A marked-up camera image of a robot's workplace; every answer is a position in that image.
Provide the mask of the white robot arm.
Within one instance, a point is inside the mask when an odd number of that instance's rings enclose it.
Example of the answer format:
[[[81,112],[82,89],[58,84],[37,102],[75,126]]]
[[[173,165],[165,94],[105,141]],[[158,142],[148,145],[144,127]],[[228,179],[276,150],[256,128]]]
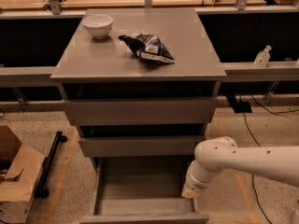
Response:
[[[239,147],[228,136],[205,140],[194,150],[194,160],[187,170],[181,196],[198,197],[225,169],[298,187],[299,147]]]

